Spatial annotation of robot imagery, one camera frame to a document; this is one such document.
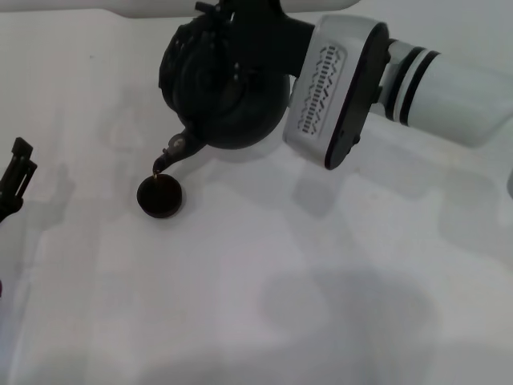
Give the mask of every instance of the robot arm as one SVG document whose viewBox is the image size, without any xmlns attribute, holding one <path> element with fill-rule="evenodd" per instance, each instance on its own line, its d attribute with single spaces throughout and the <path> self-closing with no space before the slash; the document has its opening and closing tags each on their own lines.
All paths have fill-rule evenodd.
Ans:
<svg viewBox="0 0 513 385">
<path fill-rule="evenodd" d="M 513 78 L 386 41 L 386 27 L 374 20 L 326 16 L 297 81 L 285 142 L 333 169 L 360 140 L 370 111 L 474 146 L 511 117 Z"/>
<path fill-rule="evenodd" d="M 330 170 L 360 141 L 371 112 L 476 145 L 513 111 L 513 78 L 393 40 L 383 22 L 331 14 L 314 26 L 288 17 L 279 0 L 196 9 L 203 14 L 180 27 L 160 67 L 164 100 L 185 131 L 141 191 L 159 189 L 161 172 L 205 145 L 238 149 L 263 140 L 287 107 L 284 141 Z M 291 100 L 290 75 L 297 78 Z M 153 202 L 153 193 L 140 196 L 143 207 Z"/>
</svg>

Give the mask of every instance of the black clamp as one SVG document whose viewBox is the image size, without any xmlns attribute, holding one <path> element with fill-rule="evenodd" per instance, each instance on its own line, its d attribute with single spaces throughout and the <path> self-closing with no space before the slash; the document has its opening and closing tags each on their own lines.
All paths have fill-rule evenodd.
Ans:
<svg viewBox="0 0 513 385">
<path fill-rule="evenodd" d="M 38 167 L 30 160 L 33 150 L 22 138 L 14 142 L 13 159 L 0 180 L 0 222 L 23 206 L 23 194 Z"/>
<path fill-rule="evenodd" d="M 280 0 L 220 0 L 216 6 L 198 2 L 196 10 L 230 26 L 234 63 L 296 78 L 301 74 L 315 26 L 287 16 Z"/>
</svg>

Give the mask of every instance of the white backdrop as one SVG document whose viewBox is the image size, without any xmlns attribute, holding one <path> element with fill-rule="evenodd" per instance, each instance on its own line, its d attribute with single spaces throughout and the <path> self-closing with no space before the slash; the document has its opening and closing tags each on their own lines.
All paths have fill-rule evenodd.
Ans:
<svg viewBox="0 0 513 385">
<path fill-rule="evenodd" d="M 285 11 L 340 10 L 359 0 L 281 0 Z M 196 0 L 0 0 L 0 12 L 102 8 L 131 18 L 192 14 Z"/>
<path fill-rule="evenodd" d="M 349 12 L 513 75 L 511 0 Z M 370 116 L 334 172 L 282 124 L 172 168 L 187 202 L 154 221 L 135 195 L 183 129 L 157 84 L 187 21 L 0 14 L 0 167 L 16 136 L 39 165 L 0 228 L 0 384 L 511 385 L 513 121 L 463 148 Z"/>
</svg>

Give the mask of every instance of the black object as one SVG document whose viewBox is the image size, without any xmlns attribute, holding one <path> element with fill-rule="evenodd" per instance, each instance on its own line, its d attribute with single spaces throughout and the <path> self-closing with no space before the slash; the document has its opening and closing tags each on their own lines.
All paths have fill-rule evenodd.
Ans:
<svg viewBox="0 0 513 385">
<path fill-rule="evenodd" d="M 204 14 L 173 36 L 159 81 L 189 147 L 164 152 L 157 173 L 204 145 L 239 149 L 263 140 L 286 111 L 289 75 L 301 73 L 313 33 L 288 18 L 279 0 L 198 2 L 196 9 Z"/>
<path fill-rule="evenodd" d="M 369 115 L 370 107 L 379 92 L 379 82 L 386 64 L 390 61 L 389 45 L 386 24 L 377 24 L 363 47 L 337 126 L 329 143 L 325 158 L 325 167 L 328 170 L 338 167 L 350 153 L 351 148 L 360 141 L 360 134 Z"/>
<path fill-rule="evenodd" d="M 203 147 L 205 144 L 193 136 L 189 130 L 173 136 L 169 140 L 168 148 L 162 150 L 163 154 L 153 164 L 153 174 L 160 174 L 172 164 L 195 155 Z"/>
<path fill-rule="evenodd" d="M 182 205 L 182 188 L 175 178 L 155 174 L 139 186 L 137 201 L 150 217 L 169 218 L 176 214 Z"/>
<path fill-rule="evenodd" d="M 23 194 L 38 167 L 30 160 L 32 151 L 32 146 L 22 138 L 14 142 L 13 158 L 0 180 L 0 222 L 23 206 Z"/>
</svg>

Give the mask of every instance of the ventilation grille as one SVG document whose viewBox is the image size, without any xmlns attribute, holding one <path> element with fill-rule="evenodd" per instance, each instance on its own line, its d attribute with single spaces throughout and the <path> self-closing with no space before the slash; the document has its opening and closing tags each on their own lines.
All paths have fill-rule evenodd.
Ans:
<svg viewBox="0 0 513 385">
<path fill-rule="evenodd" d="M 335 46 L 328 44 L 319 51 L 301 118 L 297 122 L 297 130 L 304 135 L 312 138 L 320 135 L 343 63 L 342 54 Z"/>
</svg>

